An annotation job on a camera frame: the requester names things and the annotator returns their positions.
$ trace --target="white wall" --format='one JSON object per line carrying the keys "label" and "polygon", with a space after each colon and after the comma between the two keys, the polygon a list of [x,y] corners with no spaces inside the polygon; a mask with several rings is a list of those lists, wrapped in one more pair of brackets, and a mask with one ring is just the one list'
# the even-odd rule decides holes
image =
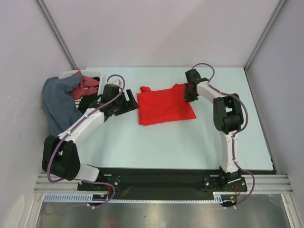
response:
{"label": "white wall", "polygon": [[304,211],[304,1],[289,1],[249,77],[275,162]]}
{"label": "white wall", "polygon": [[1,224],[19,195],[27,210],[47,136],[41,89],[70,67],[33,0],[3,1],[0,30]]}
{"label": "white wall", "polygon": [[78,67],[243,67],[278,0],[45,0]]}

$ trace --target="light blue table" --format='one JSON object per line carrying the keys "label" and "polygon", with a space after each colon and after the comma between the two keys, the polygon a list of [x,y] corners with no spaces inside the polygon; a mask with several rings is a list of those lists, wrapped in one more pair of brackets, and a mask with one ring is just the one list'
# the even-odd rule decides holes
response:
{"label": "light blue table", "polygon": [[[187,67],[105,67],[103,85],[111,74],[120,74],[136,97],[140,86],[152,90],[186,83]],[[199,67],[202,77],[211,70]],[[238,93],[249,112],[249,125],[239,135],[239,163],[245,169],[272,170],[272,163],[242,68],[216,68],[213,85]],[[218,169],[221,140],[213,125],[213,105],[200,97],[191,103],[195,120],[150,126],[138,125],[138,112],[110,117],[79,148],[82,163],[99,167]]]}

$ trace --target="gray cloth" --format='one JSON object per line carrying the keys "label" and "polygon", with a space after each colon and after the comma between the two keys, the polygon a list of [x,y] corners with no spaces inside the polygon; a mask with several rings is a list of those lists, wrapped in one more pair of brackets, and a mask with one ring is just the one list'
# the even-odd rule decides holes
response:
{"label": "gray cloth", "polygon": [[64,132],[82,116],[69,93],[77,87],[81,78],[82,75],[62,79],[52,77],[44,83],[42,110],[47,116],[50,135],[57,136]]}

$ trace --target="white basket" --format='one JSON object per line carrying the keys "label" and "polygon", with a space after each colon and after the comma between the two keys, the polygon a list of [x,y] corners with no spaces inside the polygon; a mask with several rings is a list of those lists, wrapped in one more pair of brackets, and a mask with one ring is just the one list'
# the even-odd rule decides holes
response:
{"label": "white basket", "polygon": [[[66,71],[61,74],[59,78],[70,77],[78,70]],[[81,74],[87,77],[99,77],[99,87],[98,87],[98,95],[101,94],[101,85],[103,79],[103,72],[101,70],[80,70]]]}

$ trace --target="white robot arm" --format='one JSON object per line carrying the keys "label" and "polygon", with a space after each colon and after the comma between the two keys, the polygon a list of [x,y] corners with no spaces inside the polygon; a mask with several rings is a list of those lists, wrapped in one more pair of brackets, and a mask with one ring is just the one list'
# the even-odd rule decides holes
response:
{"label": "white robot arm", "polygon": [[107,83],[103,94],[100,95],[100,101],[93,102],[76,123],[57,137],[50,135],[45,139],[42,159],[44,171],[48,172],[50,168],[49,173],[68,181],[74,179],[95,181],[97,179],[99,169],[80,162],[76,144],[79,146],[110,116],[121,115],[139,107],[131,90],[126,90],[128,101],[122,90],[117,80]]}
{"label": "white robot arm", "polygon": [[220,171],[223,185],[233,183],[241,179],[236,164],[238,163],[238,134],[244,121],[241,105],[233,97],[218,93],[209,86],[209,80],[201,78],[195,69],[186,72],[188,83],[186,84],[185,99],[189,102],[197,100],[198,96],[206,98],[213,104],[213,122],[222,142],[222,161]]}

